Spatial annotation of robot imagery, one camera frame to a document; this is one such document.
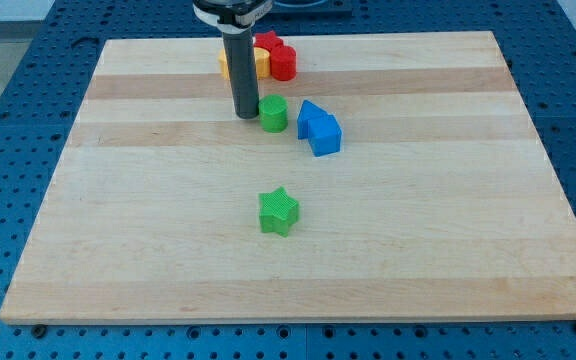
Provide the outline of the dark grey cylindrical pointer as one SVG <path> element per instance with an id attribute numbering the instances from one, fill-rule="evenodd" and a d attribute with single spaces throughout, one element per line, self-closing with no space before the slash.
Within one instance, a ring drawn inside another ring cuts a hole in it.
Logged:
<path id="1" fill-rule="evenodd" d="M 235 113 L 242 119 L 255 118 L 259 113 L 259 90 L 252 32 L 223 33 L 222 39 Z"/>

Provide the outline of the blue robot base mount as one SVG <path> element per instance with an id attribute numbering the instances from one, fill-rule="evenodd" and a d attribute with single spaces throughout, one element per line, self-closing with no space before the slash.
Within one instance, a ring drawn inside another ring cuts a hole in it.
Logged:
<path id="1" fill-rule="evenodd" d="M 271 15 L 350 15 L 352 0 L 274 0 Z"/>

